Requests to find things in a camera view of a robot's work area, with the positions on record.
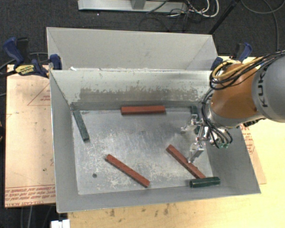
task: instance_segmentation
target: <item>clamp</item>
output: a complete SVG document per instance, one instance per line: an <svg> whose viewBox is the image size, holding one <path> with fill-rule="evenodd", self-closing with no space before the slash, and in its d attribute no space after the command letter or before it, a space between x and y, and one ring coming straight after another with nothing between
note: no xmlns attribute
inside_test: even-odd
<svg viewBox="0 0 285 228"><path fill-rule="evenodd" d="M40 64L39 58L30 61L27 38L9 38L4 43L3 50L16 61L13 73L21 76L36 75L48 78L48 70ZM62 69L61 60L57 54L52 54L47 62L52 63L53 69Z"/></svg>

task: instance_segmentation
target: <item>metal base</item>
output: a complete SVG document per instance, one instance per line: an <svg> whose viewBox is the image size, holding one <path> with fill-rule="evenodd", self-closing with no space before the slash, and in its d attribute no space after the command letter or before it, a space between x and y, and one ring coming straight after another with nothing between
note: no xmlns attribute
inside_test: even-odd
<svg viewBox="0 0 285 228"><path fill-rule="evenodd" d="M129 11L129 12L149 12L160 5L162 1L146 1L143 9L133 9L131 0L79 0L79 10L110 10L110 11ZM160 9L159 13L179 12L186 10L186 5L180 2L167 2Z"/></svg>
<svg viewBox="0 0 285 228"><path fill-rule="evenodd" d="M194 177L167 152L169 144L184 156L195 140L193 131L181 134L190 118L189 108L168 108L165 114L121 115L120 110L81 111L90 141L83 141L72 117L78 194L144 190L127 175L108 164L113 155L150 180L148 189L186 186ZM212 177L207 151L195 165Z"/></svg>

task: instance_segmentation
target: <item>cardboard sheet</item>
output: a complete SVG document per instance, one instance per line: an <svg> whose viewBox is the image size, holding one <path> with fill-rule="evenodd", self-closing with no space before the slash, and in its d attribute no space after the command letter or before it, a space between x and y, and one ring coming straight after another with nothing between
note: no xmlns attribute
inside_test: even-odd
<svg viewBox="0 0 285 228"><path fill-rule="evenodd" d="M55 203L49 80L7 77L5 207Z"/></svg>
<svg viewBox="0 0 285 228"><path fill-rule="evenodd" d="M258 182L258 184L266 184L266 182L267 182L266 177L265 177L265 174L263 172L263 168L262 168L260 159L258 157L257 149L255 147L255 143L253 142L253 138L252 138L250 129L249 129L249 127L244 127L243 125L241 125L241 130L242 130L243 138L245 140L246 147L247 147L248 152L249 152L249 156L251 159L253 169L254 169L255 174L256 174L257 182Z"/></svg>

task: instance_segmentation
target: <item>blue clamp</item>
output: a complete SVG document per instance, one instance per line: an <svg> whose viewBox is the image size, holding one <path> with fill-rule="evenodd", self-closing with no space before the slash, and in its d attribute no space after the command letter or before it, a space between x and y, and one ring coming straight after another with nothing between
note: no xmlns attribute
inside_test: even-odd
<svg viewBox="0 0 285 228"><path fill-rule="evenodd" d="M211 70L215 69L218 65L222 63L223 59L221 57L217 57L211 65Z"/></svg>
<svg viewBox="0 0 285 228"><path fill-rule="evenodd" d="M247 57L249 57L250 53L252 52L252 47L248 43L238 44L237 51L242 51L242 54L235 58L235 60L243 62Z"/></svg>
<svg viewBox="0 0 285 228"><path fill-rule="evenodd" d="M62 70L62 63L60 57L57 54L50 55L49 60L53 64L54 70Z"/></svg>
<svg viewBox="0 0 285 228"><path fill-rule="evenodd" d="M17 39L15 37L9 38L3 45L4 51L16 61L14 71L21 76L37 75L48 78L48 70L46 70L36 59L31 63L24 64L24 57L20 50L17 48ZM62 64L60 57L57 54L52 54L48 60L53 64L53 69L61 70Z"/></svg>

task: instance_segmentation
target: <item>black pole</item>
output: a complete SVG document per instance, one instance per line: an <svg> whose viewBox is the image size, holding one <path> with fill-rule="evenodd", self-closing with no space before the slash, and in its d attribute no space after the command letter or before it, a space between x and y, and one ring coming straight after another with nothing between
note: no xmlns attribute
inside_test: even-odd
<svg viewBox="0 0 285 228"><path fill-rule="evenodd" d="M228 16L228 14L236 7L238 2L241 0L232 0L229 4L229 6L226 8L224 13L221 15L221 17L218 19L216 24L212 27L212 29L209 31L209 34L213 34L214 31L221 25L221 23L225 20L225 18Z"/></svg>

